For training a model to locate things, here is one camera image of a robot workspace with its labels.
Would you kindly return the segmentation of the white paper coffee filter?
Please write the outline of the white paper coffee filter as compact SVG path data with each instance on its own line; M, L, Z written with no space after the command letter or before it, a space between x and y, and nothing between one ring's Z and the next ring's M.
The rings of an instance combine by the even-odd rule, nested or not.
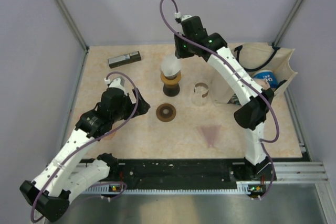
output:
M179 59L176 58L175 55L168 55L166 56L160 65L160 70L163 69L168 70L168 69L177 69L177 70L181 70L182 65Z

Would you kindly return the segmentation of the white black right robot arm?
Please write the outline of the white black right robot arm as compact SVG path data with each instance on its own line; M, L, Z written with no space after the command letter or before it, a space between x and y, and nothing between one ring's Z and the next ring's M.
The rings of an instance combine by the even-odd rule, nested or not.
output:
M237 124L246 132L245 174L252 180L264 174L266 153L261 146L266 114L274 98L271 88L257 84L238 63L227 42L218 33L208 34L198 16L175 13L182 30L174 35L177 58L199 56L211 65L236 94L241 108L234 112Z

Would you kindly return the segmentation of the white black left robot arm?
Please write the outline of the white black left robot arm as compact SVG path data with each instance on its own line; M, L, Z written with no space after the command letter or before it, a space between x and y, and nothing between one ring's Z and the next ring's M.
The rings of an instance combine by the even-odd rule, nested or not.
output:
M117 178L119 168L113 164L115 159L110 154L103 154L91 166L77 174L72 173L92 147L121 128L114 128L115 123L122 121L122 125L126 125L132 118L146 114L150 108L137 87L132 90L135 102L131 101L122 77L106 79L105 83L108 87L100 102L80 116L58 154L33 180L21 184L19 190L32 207L32 223L43 218L50 222L59 220L86 189L102 179Z

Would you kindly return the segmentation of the pink glass dripper cone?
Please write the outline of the pink glass dripper cone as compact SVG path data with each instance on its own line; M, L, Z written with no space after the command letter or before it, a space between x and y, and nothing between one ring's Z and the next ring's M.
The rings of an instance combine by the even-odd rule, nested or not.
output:
M220 125L202 125L198 126L197 130L208 147L215 147L221 130Z

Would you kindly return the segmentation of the black carafe with red lid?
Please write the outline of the black carafe with red lid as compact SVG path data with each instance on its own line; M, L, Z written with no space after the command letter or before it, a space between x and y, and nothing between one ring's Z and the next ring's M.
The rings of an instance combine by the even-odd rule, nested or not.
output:
M180 85L176 84L164 84L163 85L163 93L168 97L175 97L180 92Z

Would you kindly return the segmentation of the black rectangular box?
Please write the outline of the black rectangular box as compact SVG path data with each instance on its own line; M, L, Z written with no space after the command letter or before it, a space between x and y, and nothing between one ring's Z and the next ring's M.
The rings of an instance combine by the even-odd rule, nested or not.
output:
M119 66L123 66L123 65L127 65L130 63L134 63L137 61L141 61L141 55L139 51L134 51L128 54L124 54L124 55L119 55L119 56L115 56L112 58L108 59L108 66L112 69L112 68L116 68Z

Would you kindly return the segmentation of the clear glass beaker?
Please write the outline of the clear glass beaker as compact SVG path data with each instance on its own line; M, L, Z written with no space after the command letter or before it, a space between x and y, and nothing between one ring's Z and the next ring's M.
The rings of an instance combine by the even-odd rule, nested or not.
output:
M204 106L208 101L209 87L204 81L196 82L191 96L192 103L195 106Z

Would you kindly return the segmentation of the beige canvas tote bag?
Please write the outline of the beige canvas tote bag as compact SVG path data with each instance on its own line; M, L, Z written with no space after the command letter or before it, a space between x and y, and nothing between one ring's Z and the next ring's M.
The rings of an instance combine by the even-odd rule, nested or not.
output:
M259 70L273 71L278 81L277 88L273 89L276 97L285 92L297 75L289 64L293 52L290 48L270 46L261 42L244 43L232 49L234 58L251 77ZM235 95L233 89L218 72L213 75L210 91L216 105L239 103L236 98L232 98Z

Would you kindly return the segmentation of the blue white packet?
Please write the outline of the blue white packet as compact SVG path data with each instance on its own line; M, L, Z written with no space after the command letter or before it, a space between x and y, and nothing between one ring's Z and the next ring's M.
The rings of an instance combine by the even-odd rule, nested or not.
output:
M275 74L271 70L259 70L253 74L253 78L266 81L271 88L275 89L278 86L278 81Z

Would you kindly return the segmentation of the right corner aluminium post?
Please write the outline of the right corner aluminium post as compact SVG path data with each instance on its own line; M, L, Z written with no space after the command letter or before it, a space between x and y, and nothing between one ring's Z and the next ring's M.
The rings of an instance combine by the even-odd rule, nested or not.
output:
M271 45L279 47L306 0L296 0Z

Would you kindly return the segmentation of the corner aluminium post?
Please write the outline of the corner aluminium post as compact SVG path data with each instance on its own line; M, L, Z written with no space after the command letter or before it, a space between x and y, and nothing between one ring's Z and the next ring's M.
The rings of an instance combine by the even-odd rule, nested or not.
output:
M306 0L296 0L271 45L279 47Z
M76 41L79 43L79 45L81 46L81 48L87 52L89 49L89 46L87 45L87 43L85 42L81 32L78 29L78 26L76 25L72 15L70 14L65 2L63 0L54 0L57 8L59 9L64 21L66 22L66 24L68 25L70 31L72 32L74 38L76 39Z

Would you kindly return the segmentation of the left corner aluminium post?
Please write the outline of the left corner aluminium post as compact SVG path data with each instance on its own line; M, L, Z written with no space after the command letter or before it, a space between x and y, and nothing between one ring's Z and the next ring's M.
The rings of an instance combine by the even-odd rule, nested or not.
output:
M87 43L85 42L81 32L78 29L78 26L76 25L72 15L70 14L65 2L63 0L54 0L57 8L59 9L64 21L66 22L66 24L68 25L70 31L72 32L74 38L76 39L76 41L79 43L79 45L81 46L81 48L87 52L89 49L89 46L87 45Z

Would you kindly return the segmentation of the aluminium frame rail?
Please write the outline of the aluminium frame rail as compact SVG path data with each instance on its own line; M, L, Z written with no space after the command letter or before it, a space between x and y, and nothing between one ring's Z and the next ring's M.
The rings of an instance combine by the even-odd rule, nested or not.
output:
M285 162L275 161L273 165L266 164L259 168L264 181L239 181L243 183L264 184L273 179L276 183L316 183L326 182L328 177L321 162Z

